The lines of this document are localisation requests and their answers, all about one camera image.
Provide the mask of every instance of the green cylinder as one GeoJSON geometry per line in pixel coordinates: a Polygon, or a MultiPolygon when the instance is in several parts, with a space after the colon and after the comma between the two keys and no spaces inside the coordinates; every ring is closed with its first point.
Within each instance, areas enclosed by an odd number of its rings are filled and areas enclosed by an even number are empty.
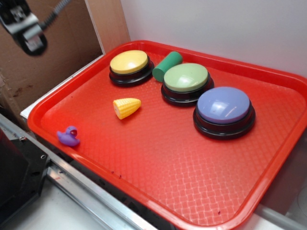
{"type": "Polygon", "coordinates": [[[182,56],[176,51],[170,52],[160,63],[153,69],[153,77],[159,81],[163,82],[165,73],[173,66],[182,63],[182,56]]]}

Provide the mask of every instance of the purple rubber duck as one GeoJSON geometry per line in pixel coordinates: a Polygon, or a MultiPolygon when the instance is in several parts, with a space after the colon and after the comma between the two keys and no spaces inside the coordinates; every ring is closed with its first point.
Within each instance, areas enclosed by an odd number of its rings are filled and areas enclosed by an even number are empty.
{"type": "Polygon", "coordinates": [[[58,131],[57,135],[59,141],[64,145],[74,147],[80,143],[80,140],[76,138],[78,131],[75,126],[69,126],[65,133],[58,131]]]}

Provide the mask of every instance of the red tray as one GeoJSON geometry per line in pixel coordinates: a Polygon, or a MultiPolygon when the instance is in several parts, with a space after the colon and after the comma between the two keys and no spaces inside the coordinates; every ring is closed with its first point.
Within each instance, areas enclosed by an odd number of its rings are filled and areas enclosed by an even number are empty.
{"type": "Polygon", "coordinates": [[[78,74],[30,113],[32,131],[183,230],[232,229],[246,220],[307,124],[307,79],[277,70],[149,41],[124,44],[78,74]],[[167,104],[151,78],[113,85],[111,59],[145,51],[155,65],[171,51],[205,66],[215,86],[243,90],[256,111],[253,129],[213,140],[193,125],[194,107],[167,104]],[[142,102],[119,120],[113,100],[142,102]],[[78,128],[79,146],[59,143],[57,130],[78,128]]]}

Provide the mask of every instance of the toy corn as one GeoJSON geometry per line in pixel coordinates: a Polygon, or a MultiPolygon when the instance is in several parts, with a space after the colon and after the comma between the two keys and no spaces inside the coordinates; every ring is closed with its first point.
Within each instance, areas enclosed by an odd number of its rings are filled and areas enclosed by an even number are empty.
{"type": "Polygon", "coordinates": [[[141,101],[136,98],[123,98],[114,100],[113,106],[117,117],[122,120],[137,111],[141,106],[141,101]]]}

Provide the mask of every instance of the metal rail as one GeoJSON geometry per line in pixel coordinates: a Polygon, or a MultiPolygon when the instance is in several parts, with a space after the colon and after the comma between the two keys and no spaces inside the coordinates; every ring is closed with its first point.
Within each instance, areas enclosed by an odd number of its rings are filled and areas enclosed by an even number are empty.
{"type": "Polygon", "coordinates": [[[1,114],[0,127],[5,133],[12,133],[10,139],[26,138],[44,151],[50,157],[48,178],[106,230],[157,230],[1,114]]]}

